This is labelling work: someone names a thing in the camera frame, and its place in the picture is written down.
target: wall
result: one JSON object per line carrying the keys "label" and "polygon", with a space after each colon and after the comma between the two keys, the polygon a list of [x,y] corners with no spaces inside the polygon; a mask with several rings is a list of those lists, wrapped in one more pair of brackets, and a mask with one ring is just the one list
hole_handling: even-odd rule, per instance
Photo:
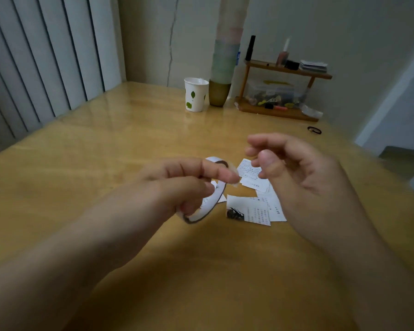
{"label": "wall", "polygon": [[[127,79],[183,88],[183,78],[209,78],[220,0],[119,0]],[[170,33],[172,65],[170,63]],[[329,63],[331,81],[316,80],[307,103],[353,137],[414,54],[414,0],[250,0],[241,40],[244,55],[275,61],[292,37],[294,60]],[[235,70],[233,93],[244,66]],[[307,79],[252,70],[250,78]]]}

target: wooden table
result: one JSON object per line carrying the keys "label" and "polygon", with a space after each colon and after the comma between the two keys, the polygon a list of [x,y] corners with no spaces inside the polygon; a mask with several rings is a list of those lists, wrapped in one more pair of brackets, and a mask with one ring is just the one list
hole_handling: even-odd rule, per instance
{"label": "wooden table", "polygon": [[[208,107],[184,91],[125,83],[0,153],[0,262],[74,220],[158,157],[218,156],[236,166],[246,136],[281,131],[337,156],[373,222],[414,269],[414,192],[324,122]],[[228,186],[226,194],[255,196]],[[331,262],[288,223],[226,218],[219,204],[187,225],[172,217],[111,273],[68,330],[350,330],[345,287]]]}

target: paper cup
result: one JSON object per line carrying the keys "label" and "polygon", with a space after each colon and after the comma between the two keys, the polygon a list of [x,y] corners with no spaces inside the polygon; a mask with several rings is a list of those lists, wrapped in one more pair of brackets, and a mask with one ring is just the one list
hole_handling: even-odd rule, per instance
{"label": "paper cup", "polygon": [[188,111],[203,111],[208,91],[208,81],[198,77],[187,77],[185,82],[185,108]]}

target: left hand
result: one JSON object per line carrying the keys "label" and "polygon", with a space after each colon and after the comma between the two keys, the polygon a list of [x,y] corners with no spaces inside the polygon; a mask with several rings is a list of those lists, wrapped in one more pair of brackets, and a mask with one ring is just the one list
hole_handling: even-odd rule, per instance
{"label": "left hand", "polygon": [[102,253],[110,255],[113,268],[121,267],[176,210],[193,214],[202,199],[215,191],[211,179],[237,183],[239,176],[224,165],[200,158],[154,162],[86,211],[77,225],[103,242]]}

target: hand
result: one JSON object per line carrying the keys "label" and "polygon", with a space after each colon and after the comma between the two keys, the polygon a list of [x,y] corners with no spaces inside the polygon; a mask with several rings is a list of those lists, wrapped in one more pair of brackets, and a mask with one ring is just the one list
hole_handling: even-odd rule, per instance
{"label": "hand", "polygon": [[367,214],[338,161],[286,134],[248,136],[252,166],[269,179],[292,227],[327,251],[356,244],[375,234]]}
{"label": "hand", "polygon": [[200,158],[167,159],[144,167],[83,214],[77,225],[104,241],[111,268],[123,266],[177,209],[193,214],[213,194],[211,179],[237,183],[224,165]]}

